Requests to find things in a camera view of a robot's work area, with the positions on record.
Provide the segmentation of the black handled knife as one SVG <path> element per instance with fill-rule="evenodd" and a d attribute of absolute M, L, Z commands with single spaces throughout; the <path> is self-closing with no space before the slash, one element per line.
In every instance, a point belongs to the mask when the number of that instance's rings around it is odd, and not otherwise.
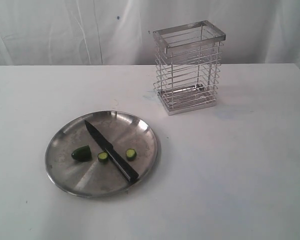
<path fill-rule="evenodd" d="M 94 127 L 87 120 L 84 120 L 84 124 L 94 141 L 104 152 L 108 153 L 110 160 L 114 163 L 125 180 L 129 183 L 135 183 L 139 178 L 139 174 L 116 152 L 113 145 L 100 133 L 96 127 Z"/>

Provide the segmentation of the green cucumber piece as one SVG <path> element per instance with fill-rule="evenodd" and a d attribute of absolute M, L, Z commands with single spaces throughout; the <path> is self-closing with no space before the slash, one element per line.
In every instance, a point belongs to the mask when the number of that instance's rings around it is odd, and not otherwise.
<path fill-rule="evenodd" d="M 81 146 L 71 153 L 71 157 L 78 162 L 88 162 L 92 159 L 89 145 Z"/>

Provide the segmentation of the round steel plate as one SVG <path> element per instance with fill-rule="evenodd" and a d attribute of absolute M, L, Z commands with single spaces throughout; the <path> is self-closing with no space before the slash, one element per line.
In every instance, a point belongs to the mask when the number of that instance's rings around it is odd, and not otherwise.
<path fill-rule="evenodd" d="M 125 191 L 134 183 L 126 181 L 109 158 L 98 161 L 101 147 L 89 134 L 84 120 L 91 123 L 126 159 L 126 150 L 135 149 L 136 158 L 127 163 L 139 174 L 140 182 L 158 158 L 158 140 L 140 117 L 121 111 L 98 111 L 80 116 L 63 126 L 51 139 L 45 153 L 46 172 L 61 190 L 79 197 L 98 198 Z M 72 152 L 89 145 L 92 158 L 80 162 Z"/>

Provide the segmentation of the white backdrop curtain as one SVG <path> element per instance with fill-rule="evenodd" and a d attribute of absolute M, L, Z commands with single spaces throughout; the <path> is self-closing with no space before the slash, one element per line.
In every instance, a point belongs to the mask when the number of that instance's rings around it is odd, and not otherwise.
<path fill-rule="evenodd" d="M 150 65 L 153 31 L 204 20 L 223 63 L 300 68 L 300 0 L 0 0 L 0 65 Z"/>

